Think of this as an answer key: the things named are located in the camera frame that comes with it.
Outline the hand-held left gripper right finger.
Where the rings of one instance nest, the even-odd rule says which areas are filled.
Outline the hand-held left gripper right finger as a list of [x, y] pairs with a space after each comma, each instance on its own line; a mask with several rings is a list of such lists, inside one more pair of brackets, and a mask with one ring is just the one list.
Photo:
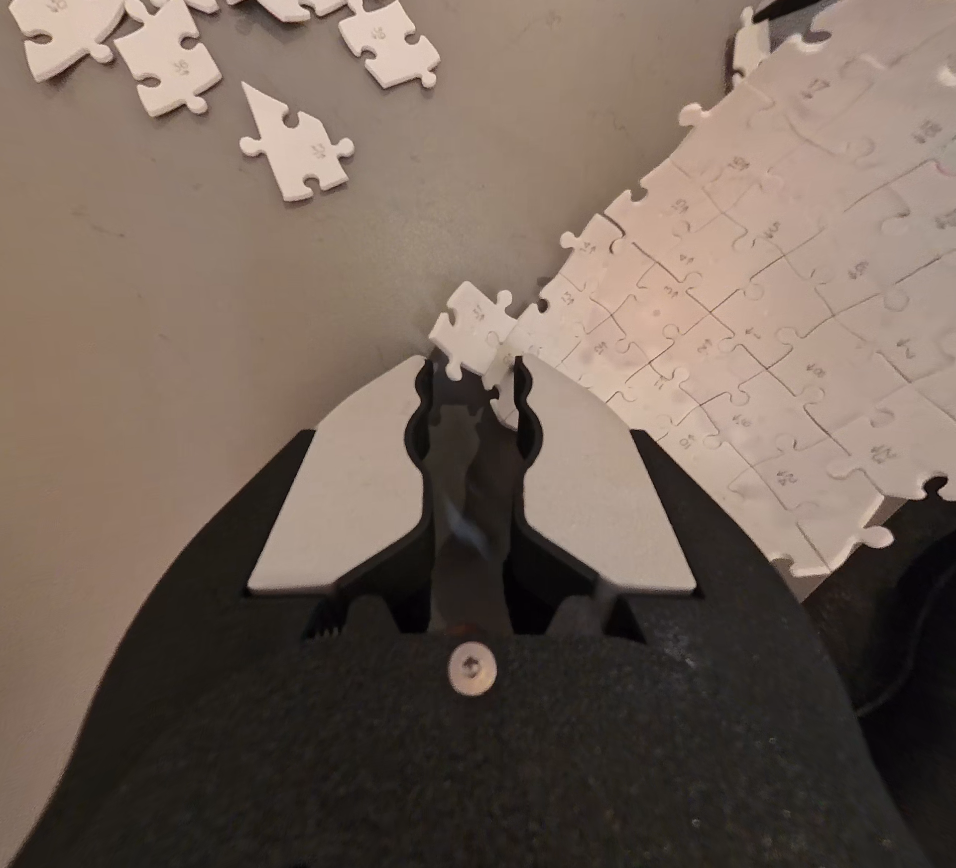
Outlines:
[[517, 579], [539, 596], [688, 596], [697, 583], [628, 425], [535, 356], [513, 368], [524, 465], [511, 544]]

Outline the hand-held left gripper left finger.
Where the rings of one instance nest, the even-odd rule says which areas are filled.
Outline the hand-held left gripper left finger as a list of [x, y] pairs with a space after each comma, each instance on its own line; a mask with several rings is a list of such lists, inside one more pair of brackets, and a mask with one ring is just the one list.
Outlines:
[[251, 594], [411, 596], [428, 583], [433, 377], [432, 362], [412, 356], [317, 423], [248, 579]]

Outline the white jigsaw puzzle piece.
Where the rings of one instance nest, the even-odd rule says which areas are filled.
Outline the white jigsaw puzzle piece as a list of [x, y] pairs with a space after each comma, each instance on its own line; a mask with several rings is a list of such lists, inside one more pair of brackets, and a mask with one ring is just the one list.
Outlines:
[[464, 281], [447, 300], [448, 310], [439, 315], [428, 339], [447, 358], [447, 377], [460, 381], [464, 369], [483, 375], [491, 366], [497, 348], [516, 325], [507, 310], [512, 294], [498, 291], [488, 298], [472, 282]]

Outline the partly built puzzle ball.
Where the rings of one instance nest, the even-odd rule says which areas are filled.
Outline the partly built puzzle ball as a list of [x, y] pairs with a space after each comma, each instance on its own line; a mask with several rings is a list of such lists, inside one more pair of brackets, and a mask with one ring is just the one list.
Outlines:
[[536, 354], [645, 430], [800, 598], [932, 475], [954, 500], [954, 0], [836, 0], [575, 236]]

